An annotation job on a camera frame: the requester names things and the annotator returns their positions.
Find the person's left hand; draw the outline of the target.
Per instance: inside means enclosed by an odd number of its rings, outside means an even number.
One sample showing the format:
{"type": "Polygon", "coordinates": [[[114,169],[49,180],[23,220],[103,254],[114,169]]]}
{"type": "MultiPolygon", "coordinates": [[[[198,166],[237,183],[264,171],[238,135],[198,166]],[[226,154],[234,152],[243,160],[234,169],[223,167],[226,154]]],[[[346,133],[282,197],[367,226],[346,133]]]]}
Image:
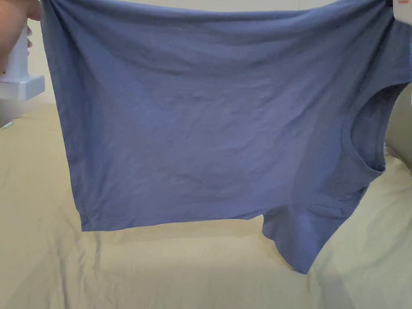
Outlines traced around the person's left hand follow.
{"type": "Polygon", "coordinates": [[[18,41],[27,20],[41,20],[38,0],[0,1],[0,72],[6,71],[9,55],[18,41]]]}

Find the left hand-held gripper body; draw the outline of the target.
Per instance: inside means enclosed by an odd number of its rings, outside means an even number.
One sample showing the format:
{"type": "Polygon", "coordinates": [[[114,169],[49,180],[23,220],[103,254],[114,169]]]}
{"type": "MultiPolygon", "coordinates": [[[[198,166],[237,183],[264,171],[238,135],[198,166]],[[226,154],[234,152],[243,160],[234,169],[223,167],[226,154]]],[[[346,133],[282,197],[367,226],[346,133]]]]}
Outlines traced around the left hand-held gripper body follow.
{"type": "Polygon", "coordinates": [[[45,91],[44,76],[29,73],[28,56],[28,26],[25,24],[9,55],[6,70],[0,76],[1,100],[27,101],[45,91]]]}

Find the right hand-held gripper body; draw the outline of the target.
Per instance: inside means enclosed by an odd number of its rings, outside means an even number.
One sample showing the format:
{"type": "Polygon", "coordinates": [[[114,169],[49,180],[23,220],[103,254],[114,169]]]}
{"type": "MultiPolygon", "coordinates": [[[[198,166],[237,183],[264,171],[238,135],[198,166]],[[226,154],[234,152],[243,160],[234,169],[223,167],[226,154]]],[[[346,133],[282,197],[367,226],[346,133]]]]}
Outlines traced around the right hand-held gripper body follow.
{"type": "Polygon", "coordinates": [[[412,23],[411,0],[386,0],[386,4],[393,9],[394,18],[402,23],[412,23]]]}

